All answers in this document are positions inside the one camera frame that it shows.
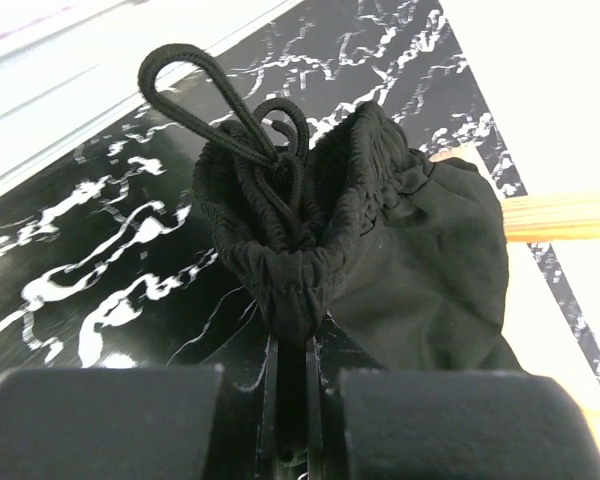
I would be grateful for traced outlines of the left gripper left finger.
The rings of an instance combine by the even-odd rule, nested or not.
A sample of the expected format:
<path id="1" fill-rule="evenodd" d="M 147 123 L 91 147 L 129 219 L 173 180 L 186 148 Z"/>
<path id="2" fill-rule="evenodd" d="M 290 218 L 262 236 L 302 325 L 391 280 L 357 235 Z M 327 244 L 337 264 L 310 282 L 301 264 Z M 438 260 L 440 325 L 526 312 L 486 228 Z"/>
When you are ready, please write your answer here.
<path id="1" fill-rule="evenodd" d="M 263 479 L 273 342 L 208 363 L 0 376 L 0 479 Z"/>

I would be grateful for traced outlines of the black trousers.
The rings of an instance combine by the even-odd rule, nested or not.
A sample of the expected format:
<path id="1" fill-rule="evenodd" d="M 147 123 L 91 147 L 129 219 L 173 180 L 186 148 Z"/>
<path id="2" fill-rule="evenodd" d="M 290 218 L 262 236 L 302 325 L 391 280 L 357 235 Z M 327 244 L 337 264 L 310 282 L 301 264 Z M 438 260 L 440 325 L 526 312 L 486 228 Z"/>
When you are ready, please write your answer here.
<path id="1" fill-rule="evenodd" d="M 395 370 L 519 369 L 503 213 L 475 165 L 430 160 L 372 101 L 312 142 L 295 103 L 247 107 L 189 44 L 151 52 L 138 86 L 204 139 L 194 196 L 277 339 L 301 347 L 332 320 Z"/>

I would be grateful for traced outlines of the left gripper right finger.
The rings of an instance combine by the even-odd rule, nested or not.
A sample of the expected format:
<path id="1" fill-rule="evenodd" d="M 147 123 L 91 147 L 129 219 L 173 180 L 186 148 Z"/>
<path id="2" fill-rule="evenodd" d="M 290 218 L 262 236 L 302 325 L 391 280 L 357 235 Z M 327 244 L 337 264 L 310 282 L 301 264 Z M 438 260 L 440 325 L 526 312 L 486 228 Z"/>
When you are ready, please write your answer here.
<path id="1" fill-rule="evenodd" d="M 334 337 L 308 370 L 313 479 L 600 479 L 585 417 L 551 378 L 387 371 Z"/>

